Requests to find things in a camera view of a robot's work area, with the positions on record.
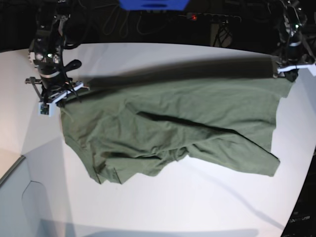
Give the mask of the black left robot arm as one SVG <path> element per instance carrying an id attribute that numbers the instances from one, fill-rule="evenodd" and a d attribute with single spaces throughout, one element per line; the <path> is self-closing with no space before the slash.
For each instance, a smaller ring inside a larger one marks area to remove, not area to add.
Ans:
<path id="1" fill-rule="evenodd" d="M 275 52 L 278 72 L 306 69 L 316 64 L 316 56 L 308 42 L 307 16 L 298 0 L 278 0 L 278 50 Z"/>

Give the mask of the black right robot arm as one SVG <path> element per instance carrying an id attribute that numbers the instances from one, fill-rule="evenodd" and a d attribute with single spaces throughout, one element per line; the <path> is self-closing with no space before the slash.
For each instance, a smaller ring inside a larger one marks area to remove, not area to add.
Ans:
<path id="1" fill-rule="evenodd" d="M 67 65 L 63 62 L 63 51 L 74 48 L 67 45 L 64 33 L 72 6 L 72 0 L 42 0 L 36 13 L 37 29 L 28 57 L 40 78 L 30 77 L 25 83 L 34 87 L 44 105 L 58 103 L 70 93 L 78 96 L 75 83 L 66 72 L 78 69 L 81 61 L 73 60 Z"/>

